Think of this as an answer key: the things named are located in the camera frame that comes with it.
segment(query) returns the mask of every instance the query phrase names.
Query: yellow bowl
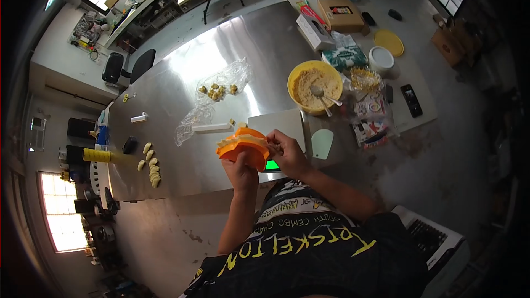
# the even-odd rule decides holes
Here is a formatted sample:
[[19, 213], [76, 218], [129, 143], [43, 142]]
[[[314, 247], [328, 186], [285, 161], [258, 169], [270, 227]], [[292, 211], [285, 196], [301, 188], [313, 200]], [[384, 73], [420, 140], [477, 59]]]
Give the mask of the yellow bowl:
[[342, 94], [342, 80], [340, 78], [339, 72], [333, 68], [333, 66], [329, 65], [328, 63], [325, 63], [323, 61], [319, 60], [310, 60], [306, 62], [302, 62], [298, 66], [296, 66], [293, 71], [291, 71], [291, 74], [289, 74], [289, 79], [287, 80], [287, 89], [289, 90], [289, 96], [291, 96], [291, 99], [301, 108], [304, 112], [307, 112], [311, 115], [321, 115], [325, 113], [324, 106], [320, 106], [319, 108], [309, 108], [307, 106], [302, 105], [299, 103], [295, 96], [294, 96], [294, 86], [296, 79], [300, 76], [300, 72], [302, 70], [308, 70], [316, 68], [320, 71], [322, 71], [324, 74], [327, 74], [329, 76], [332, 76], [337, 82], [339, 83], [339, 96], [336, 98], [336, 100], [339, 100], [341, 94]]

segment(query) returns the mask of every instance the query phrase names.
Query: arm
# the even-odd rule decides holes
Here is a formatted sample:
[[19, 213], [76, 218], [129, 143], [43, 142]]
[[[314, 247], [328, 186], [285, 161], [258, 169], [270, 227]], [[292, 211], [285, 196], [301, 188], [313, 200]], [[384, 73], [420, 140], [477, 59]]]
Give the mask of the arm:
[[258, 191], [258, 172], [245, 165], [246, 156], [245, 152], [241, 152], [236, 162], [222, 160], [222, 166], [234, 187], [234, 197], [230, 204], [229, 219], [222, 231], [217, 248], [220, 255], [230, 254], [252, 233]]
[[370, 197], [313, 168], [295, 139], [278, 130], [272, 131], [267, 137], [282, 149], [276, 151], [269, 147], [269, 152], [285, 175], [308, 184], [353, 219], [366, 221], [378, 212], [377, 204]]
[[300, 180], [353, 219], [364, 222], [378, 212], [377, 204], [370, 197], [320, 170], [313, 169]]

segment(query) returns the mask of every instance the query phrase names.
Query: orange dumpling mold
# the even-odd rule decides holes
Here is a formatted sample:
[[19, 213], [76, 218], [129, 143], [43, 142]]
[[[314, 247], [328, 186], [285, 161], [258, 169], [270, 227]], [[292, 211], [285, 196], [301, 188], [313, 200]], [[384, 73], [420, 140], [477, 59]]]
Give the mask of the orange dumpling mold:
[[239, 128], [235, 134], [227, 138], [234, 139], [234, 142], [229, 143], [222, 148], [217, 148], [215, 151], [216, 154], [219, 155], [219, 159], [229, 159], [231, 161], [236, 161], [239, 153], [247, 151], [247, 165], [254, 167], [258, 171], [265, 170], [267, 158], [269, 157], [269, 150], [267, 147], [259, 142], [256, 142], [254, 139], [247, 139], [245, 137], [240, 137], [239, 139], [235, 140], [236, 137], [241, 135], [251, 135], [253, 137], [264, 139], [265, 142], [267, 141], [267, 137], [257, 130], [250, 128]]

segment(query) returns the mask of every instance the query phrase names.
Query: green display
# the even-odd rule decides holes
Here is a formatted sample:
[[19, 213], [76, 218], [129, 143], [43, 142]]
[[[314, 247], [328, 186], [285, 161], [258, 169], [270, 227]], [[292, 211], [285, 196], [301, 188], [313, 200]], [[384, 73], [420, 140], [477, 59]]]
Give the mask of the green display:
[[269, 160], [265, 165], [265, 170], [280, 169], [278, 164], [274, 160]]

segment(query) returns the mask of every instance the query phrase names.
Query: white rolling pin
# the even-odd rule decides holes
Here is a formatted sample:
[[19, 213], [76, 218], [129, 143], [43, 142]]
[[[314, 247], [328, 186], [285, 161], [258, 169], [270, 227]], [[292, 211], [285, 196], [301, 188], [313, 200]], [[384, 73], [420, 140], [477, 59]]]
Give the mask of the white rolling pin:
[[132, 122], [132, 123], [137, 123], [137, 122], [147, 121], [147, 117], [148, 117], [148, 116], [149, 116], [149, 115], [147, 115], [147, 113], [143, 111], [143, 112], [142, 112], [142, 115], [140, 115], [140, 116], [135, 116], [135, 117], [131, 117], [131, 122]]
[[216, 124], [191, 126], [191, 131], [210, 132], [210, 131], [217, 131], [217, 130], [226, 130], [230, 128], [232, 128], [232, 125], [230, 123], [216, 123]]

